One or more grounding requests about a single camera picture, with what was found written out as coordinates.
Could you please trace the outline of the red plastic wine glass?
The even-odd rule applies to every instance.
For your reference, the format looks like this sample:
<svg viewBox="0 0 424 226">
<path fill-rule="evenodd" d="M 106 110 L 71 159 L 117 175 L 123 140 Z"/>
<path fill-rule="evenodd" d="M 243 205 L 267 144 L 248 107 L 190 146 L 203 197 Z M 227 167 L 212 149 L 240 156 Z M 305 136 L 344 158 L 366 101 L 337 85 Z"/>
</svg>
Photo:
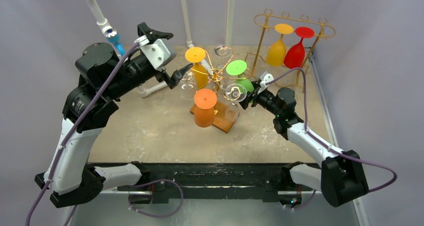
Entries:
<svg viewBox="0 0 424 226">
<path fill-rule="evenodd" d="M 296 28 L 294 32 L 300 38 L 300 41 L 293 45 L 286 53 L 284 65 L 289 69 L 302 66 L 306 52 L 303 45 L 303 40 L 312 38 L 315 35 L 314 30 L 306 26 L 300 26 Z"/>
</svg>

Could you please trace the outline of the gold scroll glass tree stand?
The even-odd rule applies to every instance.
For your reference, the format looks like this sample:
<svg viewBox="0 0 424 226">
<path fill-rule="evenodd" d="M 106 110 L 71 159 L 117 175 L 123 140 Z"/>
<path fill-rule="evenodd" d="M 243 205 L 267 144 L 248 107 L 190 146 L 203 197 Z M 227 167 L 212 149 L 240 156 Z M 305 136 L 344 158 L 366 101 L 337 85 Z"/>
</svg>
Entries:
<svg viewBox="0 0 424 226">
<path fill-rule="evenodd" d="M 206 52 L 206 57 L 205 57 L 204 60 L 206 60 L 207 63 L 211 63 L 212 61 L 211 61 L 211 58 L 210 58 L 209 53 L 206 50 L 205 50 L 205 52 Z M 208 88 L 209 87 L 214 92 L 223 91 L 225 80 L 227 79 L 227 77 L 225 76 L 225 74 L 226 74 L 225 73 L 225 69 L 226 69 L 226 66 L 230 62 L 234 61 L 233 60 L 233 56 L 234 55 L 232 54 L 232 57 L 227 61 L 225 67 L 222 70 L 218 70 L 216 67 L 213 67 L 213 65 L 212 65 L 212 70 L 214 72 L 213 73 L 213 76 L 208 76 L 209 81 L 208 81 L 206 87 L 204 87 L 204 88 Z M 253 76 L 252 76 L 251 70 L 250 69 L 248 69 L 248 70 L 249 70 L 248 71 L 248 73 L 249 73 L 249 79 L 251 79 Z"/>
</svg>

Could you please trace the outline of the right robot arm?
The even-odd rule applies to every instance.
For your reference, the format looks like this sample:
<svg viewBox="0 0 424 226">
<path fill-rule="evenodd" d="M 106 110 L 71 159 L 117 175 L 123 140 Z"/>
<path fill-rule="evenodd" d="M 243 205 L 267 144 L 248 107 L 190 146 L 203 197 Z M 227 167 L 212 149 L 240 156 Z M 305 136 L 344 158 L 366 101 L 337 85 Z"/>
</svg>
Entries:
<svg viewBox="0 0 424 226">
<path fill-rule="evenodd" d="M 280 88 L 271 93 L 261 81 L 253 81 L 253 91 L 240 102 L 243 109 L 257 105 L 274 115 L 275 131 L 305 151 L 318 168 L 302 162 L 282 167 L 278 184 L 288 190 L 298 185 L 320 191 L 333 207 L 339 207 L 370 192 L 360 157 L 354 150 L 344 151 L 330 145 L 307 127 L 295 112 L 297 105 L 292 89 Z"/>
</svg>

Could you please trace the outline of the clear wine glass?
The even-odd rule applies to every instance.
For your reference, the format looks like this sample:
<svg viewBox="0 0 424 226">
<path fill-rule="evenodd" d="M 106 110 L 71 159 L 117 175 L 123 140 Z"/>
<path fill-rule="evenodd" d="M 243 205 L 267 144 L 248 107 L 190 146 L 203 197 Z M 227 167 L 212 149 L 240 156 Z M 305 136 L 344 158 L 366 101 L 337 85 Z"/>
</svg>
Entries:
<svg viewBox="0 0 424 226">
<path fill-rule="evenodd" d="M 195 79 L 195 74 L 190 70 L 184 74 L 183 78 L 180 81 L 180 96 L 184 100 L 193 100 L 197 89 L 198 88 Z"/>
<path fill-rule="evenodd" d="M 248 92 L 246 88 L 238 83 L 230 84 L 224 93 L 224 97 L 230 102 L 225 109 L 225 119 L 229 122 L 235 122 L 239 115 L 240 110 L 238 103 L 244 101 Z"/>
<path fill-rule="evenodd" d="M 222 70 L 227 61 L 232 57 L 232 49 L 230 47 L 227 47 L 225 45 L 219 45 L 214 48 L 215 55 L 220 59 L 220 62 L 217 65 L 218 70 Z"/>
</svg>

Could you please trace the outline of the orange plastic wine glass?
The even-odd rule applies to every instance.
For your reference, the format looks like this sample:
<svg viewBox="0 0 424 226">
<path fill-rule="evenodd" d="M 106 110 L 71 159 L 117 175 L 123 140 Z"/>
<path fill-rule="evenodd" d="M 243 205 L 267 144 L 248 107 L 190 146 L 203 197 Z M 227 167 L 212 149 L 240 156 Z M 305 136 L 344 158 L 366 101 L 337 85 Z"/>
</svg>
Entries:
<svg viewBox="0 0 424 226">
<path fill-rule="evenodd" d="M 218 97 L 210 89 L 201 89 L 194 95 L 194 122 L 197 126 L 206 128 L 213 124 L 215 120 L 215 105 Z"/>
</svg>

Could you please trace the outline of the green plastic wine glass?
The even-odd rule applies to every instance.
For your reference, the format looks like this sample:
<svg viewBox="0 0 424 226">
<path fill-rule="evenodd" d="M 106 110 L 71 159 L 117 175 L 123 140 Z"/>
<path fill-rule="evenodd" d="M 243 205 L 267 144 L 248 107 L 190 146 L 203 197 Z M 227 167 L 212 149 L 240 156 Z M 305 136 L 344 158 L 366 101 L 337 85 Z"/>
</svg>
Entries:
<svg viewBox="0 0 424 226">
<path fill-rule="evenodd" d="M 247 91 L 252 91 L 254 89 L 248 73 L 247 63 L 244 60 L 234 60 L 230 62 L 225 68 L 225 85 L 223 87 L 224 94 L 226 88 L 233 83 L 238 83 L 243 85 Z"/>
</svg>

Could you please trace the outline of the wooden base board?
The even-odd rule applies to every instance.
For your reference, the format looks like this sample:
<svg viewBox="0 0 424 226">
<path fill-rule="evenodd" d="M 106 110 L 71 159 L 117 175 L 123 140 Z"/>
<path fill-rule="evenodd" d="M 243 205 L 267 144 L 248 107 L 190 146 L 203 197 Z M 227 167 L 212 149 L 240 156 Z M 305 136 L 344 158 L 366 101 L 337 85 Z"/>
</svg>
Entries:
<svg viewBox="0 0 424 226">
<path fill-rule="evenodd" d="M 211 126 L 214 126 L 215 128 L 223 131 L 224 133 L 229 133 L 231 128 L 233 127 L 235 121 L 231 122 L 226 117 L 226 109 L 227 105 L 222 103 L 221 101 L 217 101 L 214 110 L 216 111 L 214 122 L 211 124 Z"/>
</svg>

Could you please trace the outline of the gold wire wine glass rack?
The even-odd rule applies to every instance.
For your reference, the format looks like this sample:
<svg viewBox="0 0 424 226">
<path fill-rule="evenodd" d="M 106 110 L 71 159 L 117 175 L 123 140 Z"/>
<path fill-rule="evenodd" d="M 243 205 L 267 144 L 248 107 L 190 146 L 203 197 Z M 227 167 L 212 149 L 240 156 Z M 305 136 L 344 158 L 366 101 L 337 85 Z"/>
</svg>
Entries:
<svg viewBox="0 0 424 226">
<path fill-rule="evenodd" d="M 301 16 L 295 18 L 292 17 L 289 12 L 282 12 L 280 15 L 276 15 L 273 13 L 272 9 L 265 9 L 263 13 L 257 14 L 253 18 L 254 23 L 261 28 L 261 34 L 259 38 L 259 43 L 256 48 L 256 52 L 248 52 L 245 55 L 245 59 L 247 59 L 249 56 L 253 56 L 253 63 L 251 65 L 250 72 L 252 73 L 251 80 L 255 79 L 254 76 L 256 72 L 257 62 L 258 60 L 261 60 L 262 62 L 266 63 L 266 56 L 261 55 L 261 50 L 263 48 L 263 41 L 265 34 L 270 31 L 275 31 L 274 27 L 277 24 L 284 23 L 289 24 L 294 28 L 293 33 L 287 34 L 283 37 L 283 41 L 286 46 L 286 52 L 295 44 L 297 44 L 300 41 L 300 38 L 295 34 L 295 29 L 300 26 L 306 26 L 314 30 L 314 36 L 312 38 L 307 38 L 303 40 L 303 45 L 305 48 L 305 58 L 302 63 L 302 68 L 304 72 L 307 72 L 309 70 L 309 61 L 312 57 L 312 54 L 315 50 L 315 47 L 319 41 L 328 41 L 328 39 L 334 37 L 336 35 L 336 28 L 334 28 L 332 25 L 328 23 L 328 20 L 326 18 L 319 18 L 318 20 L 311 20 L 308 15 L 302 14 Z"/>
</svg>

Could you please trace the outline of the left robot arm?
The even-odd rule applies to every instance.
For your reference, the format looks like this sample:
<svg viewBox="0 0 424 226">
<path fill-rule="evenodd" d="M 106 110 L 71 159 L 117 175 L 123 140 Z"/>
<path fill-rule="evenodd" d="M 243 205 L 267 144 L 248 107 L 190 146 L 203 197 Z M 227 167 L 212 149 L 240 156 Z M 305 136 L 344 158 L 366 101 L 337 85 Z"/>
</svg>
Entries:
<svg viewBox="0 0 424 226">
<path fill-rule="evenodd" d="M 140 162 L 114 167 L 88 163 L 96 139 L 118 110 L 122 96 L 152 78 L 174 89 L 192 67 L 188 64 L 169 75 L 165 66 L 176 56 L 169 43 L 173 34 L 145 22 L 137 26 L 137 32 L 138 38 L 123 56 L 109 43 L 98 42 L 75 61 L 79 82 L 65 100 L 54 158 L 48 170 L 34 179 L 41 189 L 51 190 L 50 201 L 57 208 L 88 203 L 111 188 L 142 191 L 149 185 L 150 171 Z"/>
</svg>

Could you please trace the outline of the yellow wine glass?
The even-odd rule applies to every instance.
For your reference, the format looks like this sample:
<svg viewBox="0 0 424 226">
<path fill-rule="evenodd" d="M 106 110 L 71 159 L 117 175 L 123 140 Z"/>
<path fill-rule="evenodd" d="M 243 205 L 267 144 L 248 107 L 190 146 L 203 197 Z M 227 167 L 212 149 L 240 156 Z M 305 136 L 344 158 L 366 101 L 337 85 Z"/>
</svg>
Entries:
<svg viewBox="0 0 424 226">
<path fill-rule="evenodd" d="M 200 90 L 206 87 L 209 81 L 208 73 L 204 66 L 201 64 L 201 61 L 206 57 L 205 50 L 200 47 L 189 48 L 185 52 L 184 56 L 188 62 L 193 64 L 191 70 L 194 72 L 197 89 Z"/>
<path fill-rule="evenodd" d="M 265 61 L 270 66 L 279 67 L 283 65 L 287 52 L 283 37 L 293 33 L 294 28 L 289 24 L 280 23 L 275 25 L 274 29 L 279 33 L 279 39 L 268 49 Z"/>
</svg>

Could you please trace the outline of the yellow wine glass front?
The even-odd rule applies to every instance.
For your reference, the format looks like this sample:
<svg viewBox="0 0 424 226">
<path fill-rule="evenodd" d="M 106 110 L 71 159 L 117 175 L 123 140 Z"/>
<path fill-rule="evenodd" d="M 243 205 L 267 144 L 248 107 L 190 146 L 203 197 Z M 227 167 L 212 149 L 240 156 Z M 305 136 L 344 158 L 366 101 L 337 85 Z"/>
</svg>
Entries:
<svg viewBox="0 0 424 226">
<path fill-rule="evenodd" d="M 265 61 L 270 66 L 279 67 L 283 65 L 287 52 L 283 37 L 293 33 L 294 28 L 289 24 L 280 23 L 275 25 L 274 29 L 279 33 L 279 39 L 268 49 Z"/>
</svg>

